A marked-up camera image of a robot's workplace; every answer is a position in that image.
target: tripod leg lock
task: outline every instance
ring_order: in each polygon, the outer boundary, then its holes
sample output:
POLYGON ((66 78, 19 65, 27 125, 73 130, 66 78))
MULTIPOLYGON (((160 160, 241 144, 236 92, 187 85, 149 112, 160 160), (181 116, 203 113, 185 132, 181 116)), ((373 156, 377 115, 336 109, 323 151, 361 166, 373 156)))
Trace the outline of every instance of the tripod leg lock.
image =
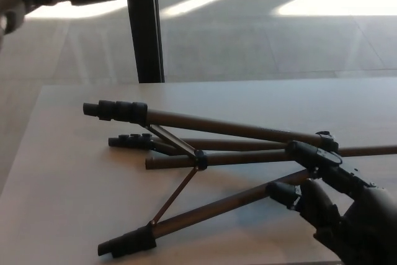
POLYGON ((153 142, 149 133, 119 135, 118 138, 109 138, 110 147, 153 150, 153 142))
POLYGON ((152 225, 149 223, 145 227, 100 244, 98 256, 111 253, 113 258, 121 258, 127 254, 147 251, 155 247, 157 247, 156 238, 153 235, 152 225))
POLYGON ((319 146, 321 149, 329 152, 338 152, 339 144, 335 142, 335 139, 330 132, 318 132, 316 133, 316 135, 319 135, 321 137, 321 144, 319 146))
POLYGON ((83 105, 84 115, 98 117, 99 120, 131 122, 146 125, 148 105, 143 102, 99 101, 97 104, 83 105))

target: black rubber foot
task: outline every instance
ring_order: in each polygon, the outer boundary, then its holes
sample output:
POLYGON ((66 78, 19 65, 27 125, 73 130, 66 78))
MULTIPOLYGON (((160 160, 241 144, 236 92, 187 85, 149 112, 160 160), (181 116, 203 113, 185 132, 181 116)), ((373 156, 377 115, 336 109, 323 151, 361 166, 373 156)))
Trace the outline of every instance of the black rubber foot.
POLYGON ((97 117, 98 116, 98 105, 85 103, 83 105, 83 112, 84 112, 84 115, 97 117))
POLYGON ((149 223, 145 227, 100 244, 98 246, 98 256, 111 253, 113 258, 121 258, 127 254, 146 251, 156 246, 156 239, 149 223))

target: black object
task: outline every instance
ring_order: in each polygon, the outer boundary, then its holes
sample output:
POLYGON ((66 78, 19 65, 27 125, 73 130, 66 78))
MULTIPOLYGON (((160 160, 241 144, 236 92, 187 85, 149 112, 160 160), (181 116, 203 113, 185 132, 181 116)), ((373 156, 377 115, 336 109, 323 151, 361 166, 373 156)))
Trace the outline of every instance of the black object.
POLYGON ((126 254, 146 251, 156 246, 156 238, 149 223, 145 227, 100 244, 98 246, 98 256, 111 253, 113 258, 120 258, 126 254))
POLYGON ((128 0, 139 83, 163 83, 159 0, 128 0))
POLYGON ((299 188, 277 182, 268 186, 272 199, 296 210, 316 228, 314 238, 345 265, 397 264, 397 203, 390 193, 362 177, 335 153, 293 141, 285 150, 314 179, 354 199, 341 216, 321 186, 307 179, 299 188))
MULTIPOLYGON (((154 240, 159 237, 270 195, 271 198, 286 205, 289 209, 298 211, 305 220, 316 227, 315 237, 323 245, 333 250, 343 260, 355 262, 346 263, 347 265, 383 264, 374 263, 371 258, 377 253, 384 253, 383 249, 386 246, 384 243, 376 242, 373 238, 367 239, 365 228, 369 227, 370 231, 377 231, 377 235, 381 235, 381 238, 390 239, 396 232, 395 227, 397 227, 395 224, 396 207, 393 205, 390 196, 385 195, 383 191, 379 192, 380 189, 362 177, 356 169, 343 163, 341 155, 397 154, 397 146, 339 148, 331 134, 325 131, 310 134, 233 124, 153 110, 149 109, 144 103, 99 101, 98 104, 84 104, 83 110, 86 115, 98 117, 101 120, 118 120, 139 124, 156 135, 158 138, 152 138, 151 135, 144 134, 120 135, 118 138, 109 139, 110 146, 154 150, 166 155, 174 155, 147 159, 147 169, 191 168, 190 173, 150 221, 150 235, 153 236, 153 238, 150 238, 152 239, 152 245, 154 240), (234 135, 260 141, 180 139, 164 129, 163 126, 234 135), (202 151, 203 149, 230 149, 234 152, 206 154, 202 151), (189 181, 199 171, 207 169, 208 166, 292 160, 297 161, 306 169, 160 221, 189 181), (355 203, 344 217, 339 215, 337 207, 329 200, 319 184, 312 180, 320 178, 330 186, 355 199, 355 203), (371 212, 366 211, 367 208, 373 206, 376 208, 372 209, 371 212), (360 216, 361 213, 367 213, 368 216, 360 216), (378 226, 370 226, 373 223, 372 220, 376 220, 378 226), (357 263, 357 260, 362 258, 366 263, 357 263)), ((112 240, 112 245, 100 245, 99 253, 115 252, 113 256, 117 258, 124 255, 126 251, 127 253, 134 253, 150 248, 150 245, 142 248, 134 242, 137 241, 137 237, 142 237, 145 243, 145 237, 149 235, 145 233, 133 232, 131 242, 125 240, 127 237, 123 236, 124 238, 112 240), (122 243, 130 243, 133 248, 126 249, 122 243), (118 249, 112 250, 110 247, 122 249, 120 251, 118 249)))

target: tripod leg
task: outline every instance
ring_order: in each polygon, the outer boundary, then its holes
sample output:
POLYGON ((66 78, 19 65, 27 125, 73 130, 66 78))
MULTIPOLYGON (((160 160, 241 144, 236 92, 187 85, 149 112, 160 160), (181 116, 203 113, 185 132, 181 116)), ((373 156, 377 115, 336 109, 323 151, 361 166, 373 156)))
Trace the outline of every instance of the tripod leg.
POLYGON ((148 109, 146 104, 140 102, 99 101, 98 105, 85 103, 83 111, 85 115, 95 116, 101 120, 110 121, 114 119, 116 121, 139 124, 143 127, 162 125, 280 143, 288 143, 295 140, 321 147, 325 150, 337 150, 337 143, 331 137, 322 134, 287 132, 254 125, 234 124, 191 115, 151 110, 148 109))
MULTIPOLYGON (((285 182, 299 185, 308 177, 308 172, 306 170, 302 170, 273 182, 285 182)), ((268 197, 269 195, 266 191, 266 187, 269 183, 262 184, 261 186, 254 187, 248 191, 240 192, 239 194, 232 195, 225 199, 221 199, 214 203, 177 215, 176 217, 159 222, 157 225, 149 223, 145 227, 102 243, 98 246, 98 255, 102 256, 104 254, 112 253, 114 258, 118 258, 126 254, 133 254, 139 251, 155 248, 157 238, 268 197)))
POLYGON ((181 139, 190 146, 200 150, 211 151, 258 151, 284 149, 285 143, 255 140, 216 140, 216 139, 181 139))
MULTIPOLYGON (((232 153, 212 153, 207 155, 208 166, 224 164, 270 163, 276 161, 291 161, 284 150, 244 151, 232 153)), ((174 169, 194 167, 195 163, 186 156, 167 156, 147 158, 146 169, 174 169)))
MULTIPOLYGON (((348 147, 338 151, 342 157, 373 156, 373 155, 397 155, 397 146, 373 146, 373 147, 348 147)), ((291 161, 284 150, 268 151, 243 151, 232 153, 212 153, 207 155, 209 166, 224 164, 251 164, 272 163, 278 161, 291 161)), ((194 163, 185 156, 167 156, 163 158, 146 159, 146 169, 172 169, 189 168, 194 163)))

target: hand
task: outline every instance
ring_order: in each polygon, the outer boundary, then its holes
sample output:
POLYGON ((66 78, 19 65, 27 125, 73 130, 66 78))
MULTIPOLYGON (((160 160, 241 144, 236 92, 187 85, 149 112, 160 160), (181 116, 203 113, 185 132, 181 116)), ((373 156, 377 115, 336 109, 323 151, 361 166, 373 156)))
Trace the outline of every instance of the hand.
POLYGON ((287 154, 323 180, 354 199, 344 216, 314 179, 300 187, 273 183, 272 199, 295 210, 316 228, 314 238, 336 253, 345 265, 397 264, 397 203, 384 190, 361 178, 356 169, 341 166, 334 153, 293 142, 287 154))

